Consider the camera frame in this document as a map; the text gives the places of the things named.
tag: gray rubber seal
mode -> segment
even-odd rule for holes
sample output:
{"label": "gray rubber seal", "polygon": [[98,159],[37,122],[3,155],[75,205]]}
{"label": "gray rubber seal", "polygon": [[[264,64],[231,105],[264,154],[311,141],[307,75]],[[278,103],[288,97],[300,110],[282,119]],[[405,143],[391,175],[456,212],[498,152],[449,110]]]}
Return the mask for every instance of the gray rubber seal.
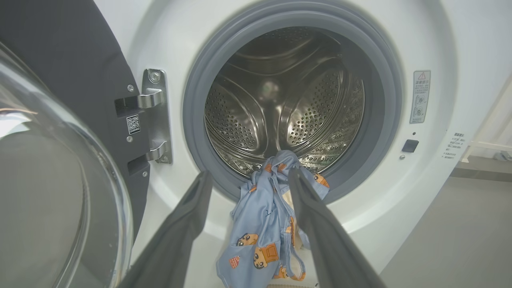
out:
{"label": "gray rubber seal", "polygon": [[217,155],[206,135],[204,107],[210,86],[224,63],[244,44],[275,29],[309,26],[330,31],[345,42],[344,61],[365,83],[366,105],[359,132],[346,154],[323,173],[331,187],[325,203],[359,186],[386,155],[401,111],[401,72],[384,36],[360,13],[330,1],[269,1],[228,21],[204,46],[188,78],[183,125],[188,148],[200,170],[209,170],[215,186],[238,200],[245,178]]}

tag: blue fabric with cartoon print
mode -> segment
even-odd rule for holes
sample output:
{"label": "blue fabric with cartoon print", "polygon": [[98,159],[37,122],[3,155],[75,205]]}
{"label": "blue fabric with cartoon print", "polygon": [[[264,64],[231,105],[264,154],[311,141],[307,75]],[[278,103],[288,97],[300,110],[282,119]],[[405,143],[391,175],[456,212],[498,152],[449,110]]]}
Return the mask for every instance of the blue fabric with cartoon print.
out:
{"label": "blue fabric with cartoon print", "polygon": [[[295,213],[288,173],[300,162],[291,151],[279,151],[265,161],[240,189],[240,200],[231,212],[233,229],[229,245],[217,262],[217,275],[226,287],[264,288],[272,278],[303,280],[304,263],[295,250],[295,235],[304,247],[304,232],[296,233]],[[320,198],[329,192],[327,182],[300,167]],[[291,263],[298,264],[294,271]]]}

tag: screw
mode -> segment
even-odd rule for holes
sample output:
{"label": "screw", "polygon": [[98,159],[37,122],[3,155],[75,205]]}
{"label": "screw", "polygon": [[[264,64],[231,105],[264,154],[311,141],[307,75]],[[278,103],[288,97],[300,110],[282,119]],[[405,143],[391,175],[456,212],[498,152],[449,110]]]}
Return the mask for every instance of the screw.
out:
{"label": "screw", "polygon": [[151,72],[150,73],[150,80],[151,80],[151,82],[153,82],[155,84],[160,82],[160,73],[156,72],[156,71]]}

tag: blue garment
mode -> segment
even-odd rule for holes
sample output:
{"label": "blue garment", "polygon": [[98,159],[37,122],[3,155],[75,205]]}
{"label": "blue garment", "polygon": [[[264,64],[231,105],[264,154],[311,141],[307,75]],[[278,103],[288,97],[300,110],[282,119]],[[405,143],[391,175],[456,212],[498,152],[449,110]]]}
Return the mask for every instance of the blue garment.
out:
{"label": "blue garment", "polygon": [[[300,167],[291,151],[279,151],[265,161],[240,189],[240,200],[231,212],[233,230],[229,246],[217,262],[217,275],[229,288],[265,288],[272,278],[290,277],[302,281],[306,269],[295,251],[295,212],[285,201],[291,199],[288,173],[300,168],[320,198],[329,192],[327,182],[319,174],[312,175]],[[304,247],[307,235],[300,231]],[[291,260],[295,258],[301,271],[295,275]]]}

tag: washing instruction diagram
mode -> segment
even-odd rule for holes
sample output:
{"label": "washing instruction diagram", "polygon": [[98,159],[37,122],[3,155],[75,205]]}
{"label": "washing instruction diagram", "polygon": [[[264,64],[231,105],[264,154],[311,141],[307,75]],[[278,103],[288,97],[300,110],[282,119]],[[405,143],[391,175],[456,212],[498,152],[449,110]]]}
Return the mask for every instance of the washing instruction diagram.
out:
{"label": "washing instruction diagram", "polygon": [[415,71],[413,87],[413,107],[409,123],[423,123],[429,102],[430,70]]}

